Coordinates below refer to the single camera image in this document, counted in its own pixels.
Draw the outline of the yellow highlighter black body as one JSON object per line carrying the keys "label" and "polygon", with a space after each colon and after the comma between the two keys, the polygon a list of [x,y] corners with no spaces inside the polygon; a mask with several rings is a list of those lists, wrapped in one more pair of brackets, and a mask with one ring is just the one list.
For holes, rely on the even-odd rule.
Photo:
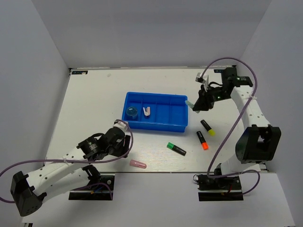
{"label": "yellow highlighter black body", "polygon": [[201,124],[203,125],[203,127],[206,129],[206,131],[207,131],[211,136],[215,136],[215,131],[212,129],[212,127],[211,127],[205,120],[201,120],[200,122],[201,122]]}

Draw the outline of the blue glue jar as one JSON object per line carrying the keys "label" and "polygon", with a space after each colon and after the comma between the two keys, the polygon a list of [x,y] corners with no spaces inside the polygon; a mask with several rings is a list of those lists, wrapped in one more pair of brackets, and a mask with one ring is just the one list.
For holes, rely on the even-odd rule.
{"label": "blue glue jar", "polygon": [[126,119],[130,121],[135,121],[138,118],[138,109],[134,106],[130,106],[125,112]]}

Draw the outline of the white pink stapler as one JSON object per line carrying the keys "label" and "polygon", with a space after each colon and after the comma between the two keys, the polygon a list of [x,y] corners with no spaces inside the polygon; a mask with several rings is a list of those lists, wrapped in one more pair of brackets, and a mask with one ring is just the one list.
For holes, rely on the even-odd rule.
{"label": "white pink stapler", "polygon": [[150,106],[143,107],[143,114],[144,114],[144,117],[146,117],[146,118],[150,117],[151,107]]}

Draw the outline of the orange highlighter black body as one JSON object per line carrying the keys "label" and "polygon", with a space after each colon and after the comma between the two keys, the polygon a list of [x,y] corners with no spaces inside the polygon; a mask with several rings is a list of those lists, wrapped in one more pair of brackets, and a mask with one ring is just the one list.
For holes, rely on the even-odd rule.
{"label": "orange highlighter black body", "polygon": [[208,150],[209,147],[208,147],[208,144],[207,144],[207,142],[206,142],[206,140],[205,140],[202,132],[201,131],[197,131],[196,134],[197,134],[198,139],[199,139],[199,141],[201,143],[202,149],[203,150]]}

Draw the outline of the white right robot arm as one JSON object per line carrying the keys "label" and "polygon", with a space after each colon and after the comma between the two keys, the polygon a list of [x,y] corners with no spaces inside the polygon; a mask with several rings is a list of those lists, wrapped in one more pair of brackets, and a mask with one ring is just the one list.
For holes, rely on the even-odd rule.
{"label": "white right robot arm", "polygon": [[243,173],[255,164],[271,161],[281,138],[281,130],[274,127],[263,115],[254,94],[249,77],[238,76],[235,67],[219,71],[222,84],[211,86],[208,75],[198,73],[196,82],[201,83],[198,99],[193,111],[208,111],[217,101],[232,99],[239,111],[244,132],[235,145],[235,153],[227,161],[220,163],[220,173],[214,176],[218,188],[226,188],[231,183],[231,175]]}

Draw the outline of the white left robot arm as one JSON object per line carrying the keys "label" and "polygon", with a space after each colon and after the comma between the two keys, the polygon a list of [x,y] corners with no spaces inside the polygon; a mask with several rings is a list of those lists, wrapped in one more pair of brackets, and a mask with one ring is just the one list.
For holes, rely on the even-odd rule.
{"label": "white left robot arm", "polygon": [[104,185],[93,162],[110,155],[127,157],[132,135],[113,127],[105,134],[96,133],[58,161],[27,174],[19,171],[12,177],[10,193],[20,216],[36,212],[48,200],[74,189],[94,189]]}

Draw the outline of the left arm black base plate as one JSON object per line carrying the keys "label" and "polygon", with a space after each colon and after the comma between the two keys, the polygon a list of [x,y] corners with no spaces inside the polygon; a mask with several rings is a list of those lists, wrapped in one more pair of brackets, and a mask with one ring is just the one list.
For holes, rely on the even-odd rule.
{"label": "left arm black base plate", "polygon": [[112,201],[114,196],[115,175],[101,175],[96,183],[88,183],[82,189],[69,192],[70,201]]}

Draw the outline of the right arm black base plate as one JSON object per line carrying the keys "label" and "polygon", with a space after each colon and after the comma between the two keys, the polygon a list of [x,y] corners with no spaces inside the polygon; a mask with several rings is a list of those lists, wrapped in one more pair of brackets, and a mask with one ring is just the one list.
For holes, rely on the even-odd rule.
{"label": "right arm black base plate", "polygon": [[193,176],[193,181],[198,186],[198,199],[201,202],[243,201],[242,186],[238,176],[212,179],[207,175],[196,174]]}

